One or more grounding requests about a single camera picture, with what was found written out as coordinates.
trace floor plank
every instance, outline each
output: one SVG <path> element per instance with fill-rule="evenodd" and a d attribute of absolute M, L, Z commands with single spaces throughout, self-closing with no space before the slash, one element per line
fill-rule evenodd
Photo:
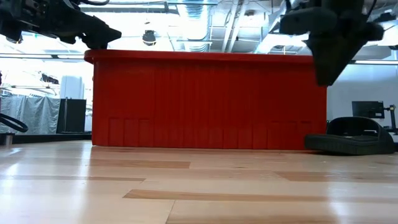
<path fill-rule="evenodd" d="M 4 223 L 396 223 L 398 154 L 0 147 Z"/>

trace container rim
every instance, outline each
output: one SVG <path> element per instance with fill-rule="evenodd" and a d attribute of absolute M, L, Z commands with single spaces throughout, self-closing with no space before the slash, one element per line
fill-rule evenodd
<path fill-rule="evenodd" d="M 87 50 L 85 60 L 95 63 L 106 59 L 164 59 L 164 60 L 200 60 L 224 62 L 264 62 L 292 63 L 313 65 L 313 57 L 309 55 L 266 55 L 266 54 L 226 54 L 197 52 L 159 52 L 137 50 Z"/>

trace red plastic container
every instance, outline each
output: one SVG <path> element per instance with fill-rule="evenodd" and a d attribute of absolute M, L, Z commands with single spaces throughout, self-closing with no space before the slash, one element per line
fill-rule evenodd
<path fill-rule="evenodd" d="M 93 144 L 304 149 L 326 128 L 326 88 L 307 56 L 87 51 Z"/>

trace white wall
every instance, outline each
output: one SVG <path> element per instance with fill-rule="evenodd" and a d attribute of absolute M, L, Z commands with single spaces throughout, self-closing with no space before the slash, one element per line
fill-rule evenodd
<path fill-rule="evenodd" d="M 61 98 L 84 99 L 85 85 L 81 76 L 63 76 L 60 87 Z"/>
<path fill-rule="evenodd" d="M 93 116 L 86 115 L 85 131 L 91 131 L 93 129 Z"/>
<path fill-rule="evenodd" d="M 352 101 L 383 101 L 384 107 L 398 106 L 397 66 L 348 65 L 335 84 L 328 88 L 327 118 L 352 116 Z M 390 126 L 390 112 L 385 111 L 385 115 L 385 119 L 376 121 L 381 126 Z"/>

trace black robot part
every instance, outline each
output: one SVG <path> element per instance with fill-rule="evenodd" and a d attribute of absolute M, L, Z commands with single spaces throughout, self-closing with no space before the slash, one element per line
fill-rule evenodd
<path fill-rule="evenodd" d="M 18 41 L 22 31 L 74 44 L 76 37 L 91 49 L 106 49 L 121 37 L 97 17 L 80 11 L 80 0 L 0 0 L 0 34 Z"/>
<path fill-rule="evenodd" d="M 368 22 L 376 4 L 363 14 L 364 0 L 309 0 L 292 9 L 289 0 L 280 21 L 280 33 L 301 35 L 312 51 L 315 75 L 320 86 L 332 85 L 347 64 L 368 42 L 382 40 L 384 29 Z"/>

